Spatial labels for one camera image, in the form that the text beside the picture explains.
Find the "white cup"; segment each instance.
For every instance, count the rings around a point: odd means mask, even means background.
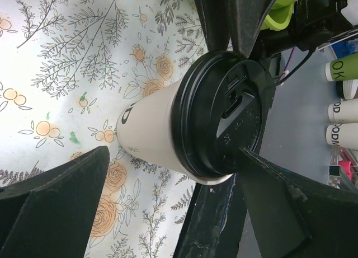
[[[328,117],[332,123],[358,123],[358,100],[330,104]]]
[[[327,143],[358,150],[358,124],[330,125],[326,132]]]
[[[229,179],[197,177],[188,171],[176,155],[171,130],[171,110],[182,80],[132,104],[119,117],[117,137],[131,155],[150,163],[186,174],[204,185],[215,185]]]

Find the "black cable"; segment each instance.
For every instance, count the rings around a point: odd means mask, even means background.
[[[276,87],[286,82],[300,67],[302,67],[304,63],[307,62],[307,60],[313,55],[314,52],[315,49],[308,51],[308,54],[305,56],[305,58],[286,77],[276,83],[268,85],[266,88]]]

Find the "label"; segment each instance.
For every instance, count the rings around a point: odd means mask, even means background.
[[[124,113],[122,114],[122,119],[121,119],[122,125],[124,125],[125,123],[127,123],[129,114],[130,114],[130,112],[132,111],[134,104],[135,104],[135,103],[131,104],[130,107],[127,108],[127,109],[124,111]]]
[[[340,126],[342,124],[335,124],[332,128],[332,131],[331,131],[331,141],[332,141],[332,144],[333,145],[337,145],[337,146],[340,146],[340,135],[339,135],[339,132],[340,132]]]
[[[333,75],[332,75],[333,80],[344,81],[346,79],[345,71],[342,70],[343,66],[344,66],[344,63],[341,60],[333,62],[332,66],[331,66],[333,69]]]
[[[341,102],[337,102],[333,105],[333,112],[338,114],[341,111]]]

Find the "cable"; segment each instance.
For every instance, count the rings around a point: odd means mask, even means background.
[[[290,63],[291,63],[291,60],[292,60],[294,54],[295,54],[296,48],[297,48],[297,47],[293,47],[293,49],[291,50],[289,59],[287,60],[285,69],[284,69],[284,71],[282,72],[282,74],[281,74],[281,76],[280,76],[280,78],[279,78],[279,81],[282,80],[283,78],[285,78],[285,77],[288,75],[289,65],[290,65]]]
[[[300,64],[298,64],[286,77],[284,77],[282,80],[280,80],[276,83],[268,85],[266,88],[276,87],[276,86],[279,86],[279,85],[283,84],[284,82],[286,82],[300,67],[302,67],[302,65],[304,63],[307,62],[307,60],[313,55],[314,52],[315,52],[315,49],[311,49],[308,52],[308,54],[305,56],[305,58],[300,62]]]

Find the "pink object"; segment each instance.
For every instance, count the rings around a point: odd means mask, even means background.
[[[344,169],[348,178],[352,180],[351,161],[339,161],[338,165],[340,165]]]

